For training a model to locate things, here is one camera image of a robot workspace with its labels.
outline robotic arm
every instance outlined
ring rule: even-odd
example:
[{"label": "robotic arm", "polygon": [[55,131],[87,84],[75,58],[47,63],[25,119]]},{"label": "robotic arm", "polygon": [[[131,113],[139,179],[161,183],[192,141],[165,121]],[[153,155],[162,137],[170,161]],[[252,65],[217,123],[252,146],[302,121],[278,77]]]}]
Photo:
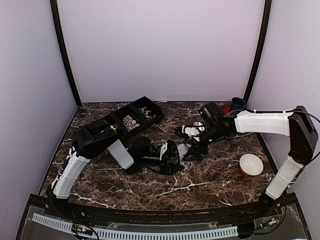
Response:
[{"label": "robotic arm", "polygon": [[[267,212],[287,187],[292,184],[313,160],[318,141],[318,133],[303,106],[283,112],[258,112],[233,110],[224,115],[215,103],[209,103],[200,111],[203,119],[210,125],[181,126],[174,130],[177,136],[191,143],[184,156],[201,160],[208,153],[208,145],[231,133],[271,133],[290,136],[291,150],[278,173],[260,196],[260,212]],[[123,146],[117,135],[117,129],[105,119],[95,121],[79,128],[73,138],[72,148],[58,172],[56,179],[47,189],[50,198],[67,200],[72,186],[85,165],[106,150],[129,174],[139,170],[142,163],[159,165],[160,173],[172,174],[180,170],[177,166],[167,165],[167,159],[178,156],[173,141],[160,146],[160,151],[150,152],[150,140],[138,138],[130,153]]]}]

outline white bowl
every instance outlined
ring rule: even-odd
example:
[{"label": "white bowl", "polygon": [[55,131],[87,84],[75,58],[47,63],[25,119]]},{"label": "white bowl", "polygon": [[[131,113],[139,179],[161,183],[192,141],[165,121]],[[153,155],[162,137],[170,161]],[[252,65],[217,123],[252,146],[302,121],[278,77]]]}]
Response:
[{"label": "white bowl", "polygon": [[241,172],[247,177],[257,176],[264,170],[261,159],[253,154],[245,154],[240,158]]}]

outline perforated rail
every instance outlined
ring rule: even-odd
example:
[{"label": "perforated rail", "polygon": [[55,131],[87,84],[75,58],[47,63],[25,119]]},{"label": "perforated rail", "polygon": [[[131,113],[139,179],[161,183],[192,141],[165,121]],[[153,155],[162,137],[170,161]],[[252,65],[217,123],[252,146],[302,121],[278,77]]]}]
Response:
[{"label": "perforated rail", "polygon": [[[32,221],[52,229],[72,234],[71,229],[73,224],[62,219],[34,213]],[[238,236],[238,228],[236,226],[204,231],[163,233],[117,231],[99,227],[95,227],[94,230],[101,240],[213,240]]]}]

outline brown marble table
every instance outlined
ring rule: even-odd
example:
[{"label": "brown marble table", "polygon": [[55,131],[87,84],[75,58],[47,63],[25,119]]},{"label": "brown marble table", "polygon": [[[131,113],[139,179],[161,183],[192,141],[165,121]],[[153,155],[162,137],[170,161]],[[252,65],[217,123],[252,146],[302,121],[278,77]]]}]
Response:
[{"label": "brown marble table", "polygon": [[[73,132],[80,126],[98,120],[127,103],[85,103],[76,113],[57,154],[48,170],[40,195],[45,196],[48,185],[55,179],[70,147]],[[140,136],[147,136],[156,146],[168,139],[177,144],[182,138],[174,128],[203,122],[198,109],[204,102],[159,103],[165,119],[128,139],[126,147]],[[239,167],[240,157],[255,154],[261,158],[264,170],[256,177],[245,177]],[[75,182],[69,201],[83,205],[125,210],[195,210],[250,203],[274,177],[272,167],[255,133],[237,134],[212,143],[208,155],[195,161],[190,171],[174,175],[156,174],[143,167],[128,175],[105,151],[92,159]]]}]

